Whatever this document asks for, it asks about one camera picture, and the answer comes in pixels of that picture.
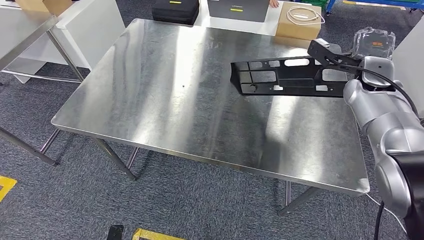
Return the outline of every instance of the metal table leg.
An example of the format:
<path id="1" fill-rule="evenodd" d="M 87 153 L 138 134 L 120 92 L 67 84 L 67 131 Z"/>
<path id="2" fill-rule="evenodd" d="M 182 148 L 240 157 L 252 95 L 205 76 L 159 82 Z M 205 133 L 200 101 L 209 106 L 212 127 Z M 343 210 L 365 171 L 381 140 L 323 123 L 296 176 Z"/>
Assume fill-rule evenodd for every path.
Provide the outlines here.
<path id="1" fill-rule="evenodd" d="M 134 163 L 134 160 L 136 159 L 137 153 L 139 152 L 139 147 L 134 147 L 134 150 L 132 150 L 131 156 L 129 157 L 129 161 L 126 163 L 126 167 L 128 169 L 131 168 L 131 166 Z"/>
<path id="2" fill-rule="evenodd" d="M 285 181 L 285 205 L 288 206 L 292 198 L 292 182 Z"/>
<path id="3" fill-rule="evenodd" d="M 105 140 L 99 138 L 93 138 L 95 143 L 101 147 L 103 151 L 109 155 L 112 161 L 118 166 L 119 169 L 124 171 L 129 179 L 136 180 L 136 176 L 130 171 L 130 169 L 125 166 L 120 157 L 114 152 L 114 150 L 109 146 Z"/>
<path id="4" fill-rule="evenodd" d="M 28 143 L 22 141 L 17 136 L 13 135 L 12 133 L 6 131 L 4 128 L 0 127 L 0 136 L 3 136 L 8 141 L 10 141 L 13 144 L 18 145 L 19 147 L 23 148 L 24 150 L 28 151 L 33 156 L 36 156 L 37 158 L 41 159 L 43 162 L 55 166 L 57 165 L 56 161 L 52 160 L 50 157 L 42 154 L 41 152 L 35 150 L 32 146 L 30 146 Z"/>
<path id="5" fill-rule="evenodd" d="M 295 208 L 297 208 L 301 204 L 305 203 L 306 201 L 308 201 L 309 199 L 316 196 L 317 194 L 319 194 L 322 191 L 323 191 L 323 189 L 321 189 L 321 188 L 311 186 L 304 193 L 302 193 L 299 197 L 297 197 L 295 200 L 290 202 L 284 208 L 280 209 L 278 211 L 278 215 L 284 216 L 288 213 L 291 213 Z"/>
<path id="6" fill-rule="evenodd" d="M 327 8 L 325 9 L 325 15 L 326 16 L 330 16 L 331 14 L 331 9 L 333 8 L 334 3 L 336 2 L 336 0 L 330 0 L 327 4 Z"/>
<path id="7" fill-rule="evenodd" d="M 10 71 L 10 70 L 2 70 L 1 71 L 4 74 L 12 74 L 16 76 L 22 76 L 22 77 L 28 77 L 28 78 L 35 78 L 35 79 L 44 79 L 44 80 L 50 80 L 50 81 L 57 81 L 57 82 L 65 82 L 65 83 L 74 83 L 74 84 L 80 84 L 80 80 L 74 80 L 70 78 L 60 78 L 60 77 L 53 77 L 53 76 L 41 76 L 41 75 L 34 75 L 34 74 L 28 74 L 24 72 L 18 72 L 18 71 Z"/>
<path id="8" fill-rule="evenodd" d="M 72 69 L 72 71 L 75 73 L 75 75 L 78 77 L 78 79 L 82 82 L 84 80 L 83 76 L 81 75 L 80 71 L 78 71 L 77 66 L 74 64 L 74 62 L 71 60 L 69 55 L 66 53 L 62 45 L 58 42 L 58 39 L 53 35 L 52 30 L 48 30 L 47 32 L 48 37 L 50 38 L 51 42 L 54 44 L 56 49 L 59 51 L 60 55 L 65 59 L 69 67 Z"/>
<path id="9" fill-rule="evenodd" d="M 56 139 L 56 137 L 58 136 L 58 134 L 61 131 L 59 129 L 55 129 L 53 134 L 48 138 L 47 142 L 42 146 L 42 148 L 40 149 L 40 152 L 42 154 L 45 154 L 47 152 L 47 149 L 50 148 L 50 145 L 52 145 L 53 141 Z"/>

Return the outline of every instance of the black cable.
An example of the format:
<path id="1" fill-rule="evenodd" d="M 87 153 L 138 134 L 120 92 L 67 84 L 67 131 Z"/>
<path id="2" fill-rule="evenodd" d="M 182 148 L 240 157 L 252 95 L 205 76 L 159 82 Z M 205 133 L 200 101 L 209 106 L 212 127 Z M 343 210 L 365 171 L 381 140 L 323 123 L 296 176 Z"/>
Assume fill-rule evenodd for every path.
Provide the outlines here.
<path id="1" fill-rule="evenodd" d="M 377 219 L 375 220 L 374 240 L 379 240 L 380 220 L 382 219 L 383 209 L 384 202 L 381 201 L 380 207 L 378 208 Z"/>
<path id="2" fill-rule="evenodd" d="M 392 85 L 393 86 L 393 88 L 394 89 L 396 89 L 396 90 L 398 90 L 399 92 L 400 92 L 400 94 L 402 94 L 404 97 L 405 97 L 405 99 L 408 101 L 408 103 L 409 103 L 409 105 L 411 106 L 411 108 L 412 108 L 412 111 L 413 111 L 413 113 L 417 116 L 417 118 L 419 118 L 418 117 L 418 111 L 417 111 L 417 107 L 415 106 L 415 104 L 414 104 L 414 102 L 412 101 L 412 99 L 411 99 L 411 97 L 399 86 L 399 85 L 397 85 L 396 83 L 394 83 L 392 80 L 390 80 L 388 77 L 386 77 L 386 76 L 384 76 L 384 75 L 381 75 L 380 73 L 378 73 L 378 72 L 375 72 L 375 71 L 371 71 L 371 70 L 368 70 L 368 69 L 366 69 L 366 68 L 363 68 L 363 67 L 360 67 L 360 66 L 351 66 L 351 65 L 346 65 L 346 64 L 341 64 L 341 63 L 339 63 L 339 62 L 337 62 L 337 61 L 334 61 L 334 60 L 332 60 L 332 59 L 328 59 L 331 63 L 333 63 L 333 64 L 335 64 L 335 65 L 338 65 L 338 66 L 340 66 L 340 67 L 344 67 L 344 68 L 351 68 L 351 69 L 356 69 L 356 70 L 358 70 L 358 71 L 361 71 L 361 72 L 367 72 L 367 73 L 369 73 L 369 74 L 372 74 L 372 75 L 374 75 L 374 76 L 377 76 L 377 77 L 379 77 L 379 78 L 381 78 L 381 79 L 383 79 L 384 81 L 386 81 L 387 83 L 389 83 L 390 85 Z"/>

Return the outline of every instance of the cardboard box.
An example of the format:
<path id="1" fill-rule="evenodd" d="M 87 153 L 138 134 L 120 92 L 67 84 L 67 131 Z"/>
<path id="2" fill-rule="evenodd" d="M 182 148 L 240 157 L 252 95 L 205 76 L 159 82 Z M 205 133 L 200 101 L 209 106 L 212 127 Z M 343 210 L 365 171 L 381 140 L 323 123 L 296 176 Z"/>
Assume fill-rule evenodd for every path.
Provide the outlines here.
<path id="1" fill-rule="evenodd" d="M 72 5 L 71 0 L 15 0 L 24 11 L 46 12 L 59 16 Z"/>
<path id="2" fill-rule="evenodd" d="M 296 19 L 292 19 L 295 23 L 299 24 L 308 24 L 308 23 L 316 23 L 311 25 L 296 25 L 290 20 L 287 19 L 287 12 L 291 7 L 306 7 L 310 8 L 317 13 L 321 14 L 321 7 L 299 4 L 296 2 L 285 1 L 282 4 L 281 14 L 278 20 L 278 27 L 275 33 L 275 36 L 278 37 L 287 37 L 294 39 L 302 39 L 302 40 L 314 40 L 317 38 L 318 33 L 321 30 L 322 21 L 321 18 L 317 18 L 311 21 L 298 21 Z M 299 16 L 300 18 L 310 19 L 315 17 L 315 13 L 305 9 L 294 9 L 291 11 L 291 14 L 294 16 Z"/>

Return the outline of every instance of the laptop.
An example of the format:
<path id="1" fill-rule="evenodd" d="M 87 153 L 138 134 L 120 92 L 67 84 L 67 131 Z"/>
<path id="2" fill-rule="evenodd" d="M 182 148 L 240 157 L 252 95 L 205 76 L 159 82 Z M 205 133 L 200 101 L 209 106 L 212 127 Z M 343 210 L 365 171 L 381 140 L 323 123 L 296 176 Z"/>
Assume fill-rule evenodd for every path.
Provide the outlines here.
<path id="1" fill-rule="evenodd" d="M 270 0 L 207 0 L 209 15 L 216 18 L 265 22 Z"/>

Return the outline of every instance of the green crate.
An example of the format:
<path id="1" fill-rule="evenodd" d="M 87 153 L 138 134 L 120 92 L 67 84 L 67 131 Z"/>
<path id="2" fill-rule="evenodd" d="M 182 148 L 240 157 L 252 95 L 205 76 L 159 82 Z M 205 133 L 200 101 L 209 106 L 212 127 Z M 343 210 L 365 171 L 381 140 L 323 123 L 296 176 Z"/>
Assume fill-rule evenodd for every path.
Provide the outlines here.
<path id="1" fill-rule="evenodd" d="M 327 4 L 327 0 L 301 0 L 300 2 L 305 4 L 312 4 L 313 6 L 321 7 L 322 9 Z"/>

